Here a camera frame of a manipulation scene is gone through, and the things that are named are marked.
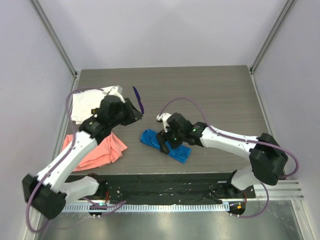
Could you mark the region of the blue cloth napkin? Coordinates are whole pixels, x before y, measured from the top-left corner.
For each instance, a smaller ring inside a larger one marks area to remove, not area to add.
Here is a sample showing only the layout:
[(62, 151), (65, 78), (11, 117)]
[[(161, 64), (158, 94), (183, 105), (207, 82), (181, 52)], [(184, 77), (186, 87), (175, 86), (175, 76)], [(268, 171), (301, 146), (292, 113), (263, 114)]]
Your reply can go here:
[(168, 155), (170, 158), (182, 164), (186, 163), (192, 152), (190, 148), (183, 145), (180, 145), (178, 148), (172, 148), (164, 136), (151, 129), (147, 129), (142, 133), (140, 142)]

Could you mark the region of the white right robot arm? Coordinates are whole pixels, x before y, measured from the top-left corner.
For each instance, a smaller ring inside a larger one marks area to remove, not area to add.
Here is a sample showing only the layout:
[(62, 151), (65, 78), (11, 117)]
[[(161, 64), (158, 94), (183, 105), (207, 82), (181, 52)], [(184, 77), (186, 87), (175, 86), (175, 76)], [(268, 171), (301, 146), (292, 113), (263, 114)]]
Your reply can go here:
[(163, 125), (156, 139), (161, 152), (165, 154), (187, 143), (223, 150), (249, 161), (249, 166), (233, 171), (228, 177), (223, 187), (225, 195), (236, 198), (248, 187), (258, 183), (275, 186), (282, 177), (288, 156), (267, 133), (259, 137), (239, 135), (204, 122), (192, 124), (177, 112), (159, 114), (156, 120)]

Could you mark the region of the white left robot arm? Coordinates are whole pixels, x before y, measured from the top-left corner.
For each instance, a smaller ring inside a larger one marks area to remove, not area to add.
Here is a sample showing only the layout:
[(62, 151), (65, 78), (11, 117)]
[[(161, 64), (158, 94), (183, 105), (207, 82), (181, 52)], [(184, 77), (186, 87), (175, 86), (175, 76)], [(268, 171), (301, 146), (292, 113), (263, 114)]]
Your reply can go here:
[(96, 175), (69, 183), (65, 181), (83, 158), (112, 133), (113, 128), (133, 124), (141, 120), (143, 114), (144, 109), (136, 109), (128, 97), (105, 96), (95, 113), (82, 122), (66, 148), (35, 176), (27, 174), (23, 178), (27, 206), (52, 220), (68, 203), (86, 196), (102, 199), (107, 188)]

